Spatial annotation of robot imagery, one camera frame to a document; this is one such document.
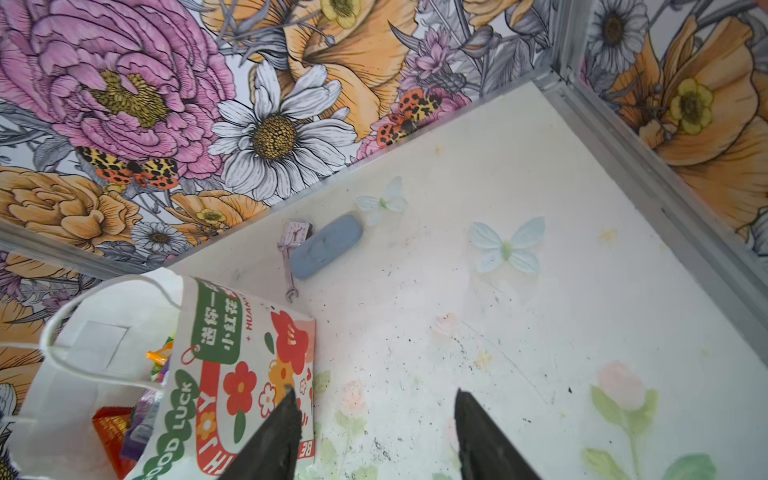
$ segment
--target floral panel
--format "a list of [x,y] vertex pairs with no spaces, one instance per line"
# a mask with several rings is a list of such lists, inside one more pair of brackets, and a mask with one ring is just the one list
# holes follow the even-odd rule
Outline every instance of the floral panel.
[[597,0],[581,67],[581,80],[761,262],[768,259],[767,25],[768,14],[752,2]]
[[0,252],[0,478],[18,478],[5,446],[42,365],[45,322],[71,298],[101,282],[70,269]]
[[148,269],[546,65],[557,0],[8,0],[0,218]]

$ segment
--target red snack wrapper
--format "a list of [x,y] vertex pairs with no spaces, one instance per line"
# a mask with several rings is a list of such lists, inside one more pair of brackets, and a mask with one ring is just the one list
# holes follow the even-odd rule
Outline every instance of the red snack wrapper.
[[119,480],[123,480],[136,465],[133,460],[120,457],[125,432],[131,425],[131,412],[133,407],[104,407],[93,418],[96,434]]

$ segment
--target ladybug-patterned butterfly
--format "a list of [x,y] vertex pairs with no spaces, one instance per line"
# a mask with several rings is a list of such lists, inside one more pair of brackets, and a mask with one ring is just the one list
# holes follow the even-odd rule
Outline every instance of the ladybug-patterned butterfly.
[[120,160],[95,148],[78,147],[77,150],[88,163],[96,167],[96,174],[110,184],[127,187],[135,182],[140,188],[152,186],[160,190],[170,190],[179,184],[176,178],[178,168],[172,158],[153,158],[139,164]]
[[376,143],[380,147],[391,145],[416,131],[429,115],[440,108],[441,99],[437,95],[427,95],[421,88],[404,94],[398,103],[400,114],[390,114],[389,120],[394,125],[383,125],[376,132]]

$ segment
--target white bag handle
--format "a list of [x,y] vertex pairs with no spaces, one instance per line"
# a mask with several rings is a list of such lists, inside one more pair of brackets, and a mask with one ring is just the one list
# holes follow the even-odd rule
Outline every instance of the white bag handle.
[[168,302],[172,306],[175,306],[176,308],[181,309],[181,306],[171,299],[170,294],[155,279],[152,279],[148,276],[143,276],[143,275],[123,275],[118,278],[113,278],[111,280],[104,281],[100,283],[98,286],[90,289],[89,291],[81,295],[76,296],[74,299],[70,300],[65,305],[63,305],[63,307],[60,308],[58,312],[56,312],[50,318],[50,320],[45,324],[45,328],[43,329],[42,334],[40,335],[40,350],[43,352],[43,355],[45,356],[45,358],[49,360],[53,366],[67,373],[70,373],[74,376],[79,376],[81,378],[88,379],[88,380],[94,380],[95,382],[112,383],[115,385],[137,386],[137,387],[141,387],[142,389],[160,391],[163,389],[163,386],[160,383],[129,379],[124,376],[119,376],[116,374],[107,375],[107,374],[101,374],[101,373],[86,372],[85,370],[79,369],[76,366],[72,366],[66,363],[66,361],[64,361],[61,357],[57,356],[54,350],[53,335],[56,332],[56,329],[59,327],[59,324],[61,324],[61,322],[64,321],[65,318],[67,318],[72,314],[72,312],[74,312],[74,309],[83,300],[87,299],[91,295],[95,295],[96,293],[102,291],[103,289],[109,286],[113,286],[117,283],[121,283],[126,280],[141,280],[143,282],[149,282],[155,285],[163,293],[163,296],[165,297],[165,299],[168,300]]

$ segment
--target table surface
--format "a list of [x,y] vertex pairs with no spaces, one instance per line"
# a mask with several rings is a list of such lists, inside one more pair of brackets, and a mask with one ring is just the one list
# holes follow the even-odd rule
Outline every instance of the table surface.
[[[317,321],[317,457],[301,478],[460,478],[457,388],[543,478],[600,478],[585,460],[599,451],[637,480],[708,461],[718,478],[763,478],[768,371],[533,84],[172,270],[285,304],[284,224],[320,229],[395,176],[405,211],[297,282],[293,308]],[[538,216],[538,275],[477,271],[472,222],[509,238]],[[642,433],[606,420],[643,394],[657,407]]]

